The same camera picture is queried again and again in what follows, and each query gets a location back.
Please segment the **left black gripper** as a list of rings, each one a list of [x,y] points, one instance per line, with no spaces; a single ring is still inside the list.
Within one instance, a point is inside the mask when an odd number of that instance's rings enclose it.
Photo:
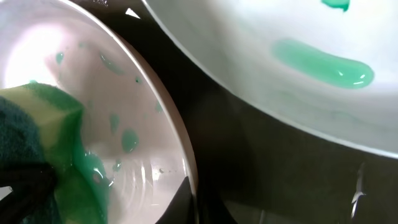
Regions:
[[[11,188],[1,199],[1,223],[58,223],[56,184],[48,163],[1,165],[1,187]]]

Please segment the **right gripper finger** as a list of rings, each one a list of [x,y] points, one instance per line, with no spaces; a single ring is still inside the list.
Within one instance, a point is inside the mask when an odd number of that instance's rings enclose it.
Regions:
[[[156,224],[194,224],[194,204],[189,178],[180,184],[169,206]]]

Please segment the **green yellow sponge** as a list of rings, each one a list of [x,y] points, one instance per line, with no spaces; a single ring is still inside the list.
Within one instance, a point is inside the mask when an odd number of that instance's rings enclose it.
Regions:
[[[57,175],[58,223],[106,223],[109,182],[100,158],[84,148],[84,107],[52,85],[1,90],[1,165],[48,163]]]

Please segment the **white plate bottom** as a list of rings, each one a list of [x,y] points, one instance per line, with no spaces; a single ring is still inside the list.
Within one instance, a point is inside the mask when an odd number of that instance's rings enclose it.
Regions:
[[[83,105],[83,146],[109,182],[106,223],[156,223],[186,177],[198,221],[187,131],[133,47],[71,1],[2,1],[1,90],[33,82]]]

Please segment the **white plate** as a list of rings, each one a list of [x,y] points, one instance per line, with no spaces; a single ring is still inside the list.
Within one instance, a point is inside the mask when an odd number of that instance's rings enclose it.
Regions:
[[[156,223],[186,177],[198,221],[187,131],[133,47],[71,1],[2,1],[1,90],[33,82],[83,105],[83,146],[109,182],[106,223]]]
[[[257,109],[397,157],[397,0],[145,0],[174,44]]]

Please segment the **white plate top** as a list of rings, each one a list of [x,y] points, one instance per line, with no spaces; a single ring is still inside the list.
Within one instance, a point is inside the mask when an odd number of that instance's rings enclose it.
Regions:
[[[397,157],[397,0],[145,0],[174,44],[257,109]]]

